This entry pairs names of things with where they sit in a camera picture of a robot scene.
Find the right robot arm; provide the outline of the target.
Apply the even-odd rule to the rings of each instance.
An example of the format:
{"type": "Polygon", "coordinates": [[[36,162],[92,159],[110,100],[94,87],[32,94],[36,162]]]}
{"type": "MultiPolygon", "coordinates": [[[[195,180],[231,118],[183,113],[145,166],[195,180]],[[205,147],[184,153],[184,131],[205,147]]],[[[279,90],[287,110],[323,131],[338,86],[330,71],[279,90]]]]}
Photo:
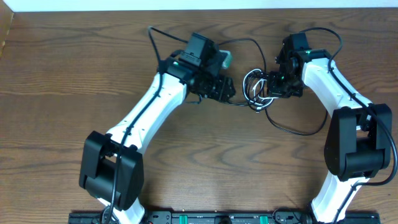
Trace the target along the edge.
{"type": "Polygon", "coordinates": [[[392,111],[356,91],[332,54],[310,48],[304,30],[282,41],[275,62],[279,70],[267,78],[269,96],[300,97],[308,87],[331,117],[324,147],[328,174],[310,216],[314,223],[338,223],[362,186],[386,185],[397,174],[392,111]]]}

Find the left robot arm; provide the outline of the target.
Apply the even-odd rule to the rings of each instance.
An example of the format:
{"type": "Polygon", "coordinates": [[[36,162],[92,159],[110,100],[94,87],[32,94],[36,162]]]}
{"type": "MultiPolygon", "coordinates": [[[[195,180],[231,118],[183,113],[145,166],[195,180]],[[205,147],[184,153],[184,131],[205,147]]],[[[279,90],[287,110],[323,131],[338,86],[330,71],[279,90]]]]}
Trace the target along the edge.
{"type": "Polygon", "coordinates": [[[104,203],[101,223],[140,223],[144,207],[143,157],[155,133],[189,93],[226,102],[236,91],[227,69],[232,55],[218,44],[192,34],[183,50],[158,60],[153,82],[137,105],[106,134],[93,131],[83,146],[79,185],[104,203]]]}

